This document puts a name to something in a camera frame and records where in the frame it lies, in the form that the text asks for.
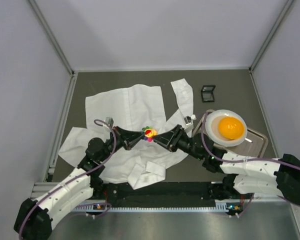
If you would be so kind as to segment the white shirt garment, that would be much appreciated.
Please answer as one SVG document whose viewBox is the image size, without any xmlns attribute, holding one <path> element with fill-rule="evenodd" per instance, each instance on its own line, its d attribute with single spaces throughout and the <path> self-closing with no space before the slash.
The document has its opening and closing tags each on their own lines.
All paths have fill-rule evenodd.
<svg viewBox="0 0 300 240">
<path fill-rule="evenodd" d="M 166 118 L 162 90 L 159 86 L 136 84 L 88 96 L 85 99 L 86 128 L 73 127 L 58 155 L 76 167 L 85 156 L 88 142 L 95 137 L 103 141 L 110 136 L 106 126 L 94 121 L 111 117 L 114 125 L 129 131 L 141 131 L 152 127 L 158 134 L 173 129 L 177 124 L 185 127 L 185 117 L 194 113 L 192 87 L 185 79 L 171 82 L 177 102 L 177 111 Z M 181 150 L 169 152 L 154 142 L 141 140 L 132 150 L 118 150 L 105 163 L 100 178 L 106 183 L 129 183 L 140 189 L 165 180 L 166 170 L 184 160 L 187 154 Z"/>
</svg>

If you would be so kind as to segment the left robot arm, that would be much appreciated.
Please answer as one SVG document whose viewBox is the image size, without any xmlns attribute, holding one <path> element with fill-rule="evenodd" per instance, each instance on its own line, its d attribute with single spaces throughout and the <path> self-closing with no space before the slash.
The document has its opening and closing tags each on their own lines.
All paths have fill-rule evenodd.
<svg viewBox="0 0 300 240">
<path fill-rule="evenodd" d="M 103 141 L 92 138 L 77 167 L 54 188 L 20 206 L 13 229 L 21 240 L 46 240 L 56 225 L 81 202 L 103 192 L 100 175 L 105 163 L 120 149 L 130 151 L 142 138 L 143 131 L 130 131 L 114 126 Z"/>
</svg>

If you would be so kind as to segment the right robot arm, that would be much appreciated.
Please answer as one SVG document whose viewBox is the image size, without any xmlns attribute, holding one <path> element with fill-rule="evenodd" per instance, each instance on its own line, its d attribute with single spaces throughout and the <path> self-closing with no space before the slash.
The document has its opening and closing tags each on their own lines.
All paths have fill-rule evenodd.
<svg viewBox="0 0 300 240">
<path fill-rule="evenodd" d="M 153 141 L 174 153 L 178 150 L 202 160 L 212 173 L 224 174 L 221 183 L 211 183 L 208 194 L 215 200 L 241 195 L 273 195 L 300 206 L 300 160 L 291 154 L 282 158 L 255 158 L 217 148 L 203 132 L 189 137 L 177 125 L 153 137 Z"/>
</svg>

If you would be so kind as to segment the colourful pompom brooch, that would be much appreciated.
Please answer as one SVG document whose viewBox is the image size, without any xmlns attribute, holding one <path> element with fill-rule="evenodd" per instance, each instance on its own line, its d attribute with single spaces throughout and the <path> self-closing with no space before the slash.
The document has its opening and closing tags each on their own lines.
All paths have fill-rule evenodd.
<svg viewBox="0 0 300 240">
<path fill-rule="evenodd" d="M 142 139 L 147 142 L 152 142 L 153 137 L 157 135 L 157 131 L 152 126 L 143 127 L 142 131 L 143 131 Z"/>
</svg>

